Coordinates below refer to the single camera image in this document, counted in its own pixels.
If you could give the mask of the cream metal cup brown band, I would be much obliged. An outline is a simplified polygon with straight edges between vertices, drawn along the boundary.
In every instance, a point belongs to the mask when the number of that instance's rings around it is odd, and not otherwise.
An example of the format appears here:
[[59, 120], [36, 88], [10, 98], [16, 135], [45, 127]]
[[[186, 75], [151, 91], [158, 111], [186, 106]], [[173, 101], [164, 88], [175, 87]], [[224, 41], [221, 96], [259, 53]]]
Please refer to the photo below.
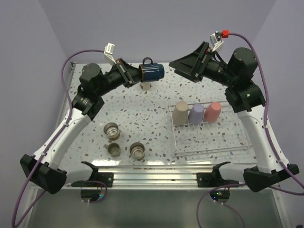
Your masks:
[[151, 82], [141, 82], [140, 83], [140, 88], [144, 91], [149, 90], [152, 87], [152, 83]]

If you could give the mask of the dark blue mug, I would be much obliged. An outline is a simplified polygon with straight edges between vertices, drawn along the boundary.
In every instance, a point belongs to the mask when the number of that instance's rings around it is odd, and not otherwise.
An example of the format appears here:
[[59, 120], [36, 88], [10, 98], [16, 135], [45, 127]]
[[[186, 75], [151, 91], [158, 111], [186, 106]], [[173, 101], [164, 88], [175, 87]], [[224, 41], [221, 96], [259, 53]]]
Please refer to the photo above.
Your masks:
[[153, 62], [150, 57], [145, 57], [139, 65], [142, 79], [141, 82], [155, 82], [164, 78], [165, 70], [162, 64]]

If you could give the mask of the beige plastic cup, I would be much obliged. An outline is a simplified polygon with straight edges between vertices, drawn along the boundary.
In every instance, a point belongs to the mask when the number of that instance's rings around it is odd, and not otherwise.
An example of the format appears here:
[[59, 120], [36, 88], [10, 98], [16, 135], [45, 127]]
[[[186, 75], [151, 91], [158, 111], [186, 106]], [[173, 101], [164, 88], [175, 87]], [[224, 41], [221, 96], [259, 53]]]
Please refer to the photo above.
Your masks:
[[172, 112], [174, 125], [184, 125], [188, 119], [188, 104], [184, 101], [179, 101]]

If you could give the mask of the lilac plastic cup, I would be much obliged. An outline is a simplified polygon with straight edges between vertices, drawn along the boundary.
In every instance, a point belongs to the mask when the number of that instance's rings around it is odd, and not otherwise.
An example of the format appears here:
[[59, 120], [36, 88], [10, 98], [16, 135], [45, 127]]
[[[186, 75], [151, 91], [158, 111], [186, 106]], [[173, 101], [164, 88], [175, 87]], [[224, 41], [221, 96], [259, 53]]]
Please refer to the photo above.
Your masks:
[[204, 117], [204, 106], [202, 104], [194, 104], [188, 115], [190, 124], [200, 124]]

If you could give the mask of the pink plastic cup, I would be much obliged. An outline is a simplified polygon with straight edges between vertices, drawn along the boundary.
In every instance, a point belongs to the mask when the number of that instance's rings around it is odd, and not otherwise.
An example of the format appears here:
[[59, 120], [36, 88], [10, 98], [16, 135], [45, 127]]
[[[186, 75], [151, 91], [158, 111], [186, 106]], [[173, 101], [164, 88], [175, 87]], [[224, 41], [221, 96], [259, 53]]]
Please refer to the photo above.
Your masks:
[[220, 102], [212, 102], [206, 109], [204, 113], [204, 119], [208, 122], [217, 121], [221, 113], [222, 105]]

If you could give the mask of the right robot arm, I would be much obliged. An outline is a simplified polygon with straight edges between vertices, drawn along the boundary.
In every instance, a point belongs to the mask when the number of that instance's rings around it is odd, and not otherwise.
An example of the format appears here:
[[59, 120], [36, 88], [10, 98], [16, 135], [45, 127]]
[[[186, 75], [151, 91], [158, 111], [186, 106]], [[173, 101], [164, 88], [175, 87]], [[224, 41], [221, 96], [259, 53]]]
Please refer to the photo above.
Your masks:
[[259, 192], [299, 173], [282, 152], [270, 121], [267, 118], [266, 100], [253, 81], [258, 66], [252, 50], [236, 48], [228, 63], [217, 62], [207, 42], [195, 51], [171, 61], [174, 72], [194, 83], [204, 77], [226, 86], [225, 97], [241, 120], [252, 143], [256, 166], [223, 162], [212, 168], [211, 180], [216, 186], [225, 183], [245, 183], [253, 192]]

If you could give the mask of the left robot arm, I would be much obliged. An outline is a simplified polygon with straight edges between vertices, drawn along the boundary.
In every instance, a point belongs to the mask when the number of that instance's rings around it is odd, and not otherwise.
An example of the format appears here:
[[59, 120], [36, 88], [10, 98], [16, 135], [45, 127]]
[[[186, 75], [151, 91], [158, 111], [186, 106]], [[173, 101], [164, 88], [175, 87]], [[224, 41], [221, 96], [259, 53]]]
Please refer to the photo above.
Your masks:
[[50, 194], [65, 184], [83, 181], [87, 186], [98, 183], [98, 168], [83, 161], [74, 171], [60, 170], [60, 163], [76, 137], [95, 118], [104, 105], [103, 95], [123, 85], [129, 88], [143, 79], [142, 70], [119, 58], [109, 72], [102, 73], [98, 64], [87, 64], [79, 78], [80, 85], [71, 110], [43, 146], [33, 155], [24, 155], [20, 164], [29, 181]]

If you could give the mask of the clear acrylic dish rack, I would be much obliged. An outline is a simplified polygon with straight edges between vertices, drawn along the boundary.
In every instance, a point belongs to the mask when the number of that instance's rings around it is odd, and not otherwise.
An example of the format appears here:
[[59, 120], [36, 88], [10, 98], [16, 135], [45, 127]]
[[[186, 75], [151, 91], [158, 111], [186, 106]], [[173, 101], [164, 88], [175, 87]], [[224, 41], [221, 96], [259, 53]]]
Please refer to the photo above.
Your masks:
[[218, 119], [215, 122], [204, 119], [199, 124], [175, 125], [172, 117], [175, 106], [168, 107], [174, 157], [252, 149], [245, 127], [231, 105], [227, 101], [219, 103], [222, 108]]

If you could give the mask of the steel cup brown base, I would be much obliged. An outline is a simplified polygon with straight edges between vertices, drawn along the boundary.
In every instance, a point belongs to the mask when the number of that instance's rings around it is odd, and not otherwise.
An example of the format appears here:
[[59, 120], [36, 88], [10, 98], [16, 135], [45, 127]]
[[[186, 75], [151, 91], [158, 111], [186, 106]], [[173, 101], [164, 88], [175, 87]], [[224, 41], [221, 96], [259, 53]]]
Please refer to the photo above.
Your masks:
[[120, 137], [120, 130], [116, 123], [107, 123], [104, 126], [104, 133], [109, 140], [117, 140]]

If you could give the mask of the steel cup front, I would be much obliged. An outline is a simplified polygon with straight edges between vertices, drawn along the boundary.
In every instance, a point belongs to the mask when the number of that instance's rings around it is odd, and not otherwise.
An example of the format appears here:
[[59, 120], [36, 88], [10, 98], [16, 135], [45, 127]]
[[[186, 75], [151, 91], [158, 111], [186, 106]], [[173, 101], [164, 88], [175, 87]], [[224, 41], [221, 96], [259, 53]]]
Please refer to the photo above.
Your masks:
[[140, 142], [135, 142], [130, 146], [130, 155], [135, 160], [142, 160], [145, 157], [145, 147]]

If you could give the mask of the small steel mug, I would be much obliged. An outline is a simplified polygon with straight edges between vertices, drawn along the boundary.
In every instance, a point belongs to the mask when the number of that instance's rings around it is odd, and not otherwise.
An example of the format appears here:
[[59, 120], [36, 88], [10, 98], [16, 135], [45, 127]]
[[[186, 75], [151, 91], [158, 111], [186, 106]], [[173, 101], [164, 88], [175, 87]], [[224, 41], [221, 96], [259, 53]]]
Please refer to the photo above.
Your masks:
[[104, 148], [106, 148], [107, 152], [111, 155], [111, 157], [118, 157], [121, 153], [121, 147], [117, 143], [105, 144]]

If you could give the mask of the aluminium rail frame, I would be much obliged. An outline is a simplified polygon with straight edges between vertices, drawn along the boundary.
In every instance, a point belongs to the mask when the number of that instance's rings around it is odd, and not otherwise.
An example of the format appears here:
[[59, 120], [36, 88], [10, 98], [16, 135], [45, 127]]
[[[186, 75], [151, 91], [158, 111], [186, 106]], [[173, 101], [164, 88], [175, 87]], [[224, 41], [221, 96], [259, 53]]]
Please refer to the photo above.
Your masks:
[[[118, 156], [114, 160], [106, 156], [103, 160], [89, 161], [99, 168], [99, 172], [114, 173], [112, 188], [123, 189], [126, 186], [135, 190], [184, 188], [189, 184], [197, 185], [198, 172], [211, 172], [215, 165], [223, 162], [256, 166], [253, 147], [247, 151], [174, 157], [171, 123], [168, 118], [169, 105], [166, 103], [173, 93], [167, 86], [163, 86], [154, 89], [151, 98], [143, 99], [134, 92], [130, 92], [129, 95], [133, 99], [124, 103], [118, 92], [109, 94], [110, 115], [120, 127], [125, 128], [125, 133], [133, 133], [135, 143], [140, 142], [144, 145], [145, 157], [138, 161], [133, 159], [129, 152], [129, 155]], [[88, 137], [84, 136], [84, 129], [76, 139], [88, 140]], [[84, 161], [84, 157], [79, 153], [72, 159], [78, 161], [78, 164], [67, 171], [80, 168], [81, 162]]]

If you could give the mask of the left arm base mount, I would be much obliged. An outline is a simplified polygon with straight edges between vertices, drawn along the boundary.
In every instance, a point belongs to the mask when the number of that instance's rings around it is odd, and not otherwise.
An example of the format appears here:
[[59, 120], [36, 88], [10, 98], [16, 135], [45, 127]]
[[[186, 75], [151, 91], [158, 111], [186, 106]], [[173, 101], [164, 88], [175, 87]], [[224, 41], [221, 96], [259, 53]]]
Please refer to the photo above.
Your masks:
[[66, 184], [71, 184], [72, 187], [96, 188], [96, 190], [81, 190], [81, 197], [84, 196], [87, 203], [92, 204], [106, 197], [107, 189], [113, 186], [113, 181], [113, 172], [99, 172], [97, 166], [82, 161], [81, 168], [68, 174]]

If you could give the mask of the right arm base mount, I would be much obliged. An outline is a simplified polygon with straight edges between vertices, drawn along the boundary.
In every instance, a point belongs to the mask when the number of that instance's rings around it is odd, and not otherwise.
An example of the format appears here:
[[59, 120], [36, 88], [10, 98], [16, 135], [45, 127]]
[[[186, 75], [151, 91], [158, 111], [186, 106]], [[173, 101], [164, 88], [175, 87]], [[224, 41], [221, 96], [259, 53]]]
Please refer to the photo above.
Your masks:
[[[197, 180], [198, 187], [199, 188], [206, 188], [206, 187], [215, 188], [215, 187], [224, 186], [224, 185], [239, 184], [238, 181], [224, 180], [221, 178], [220, 173], [219, 173], [219, 168], [225, 164], [230, 164], [230, 162], [227, 161], [227, 162], [223, 162], [223, 163], [215, 165], [212, 168], [211, 172], [198, 172], [196, 174], [196, 177], [197, 177], [196, 180]], [[219, 201], [222, 203], [227, 202], [230, 198], [229, 187], [223, 187], [222, 189], [212, 191], [210, 193], [210, 197], [215, 201]]]

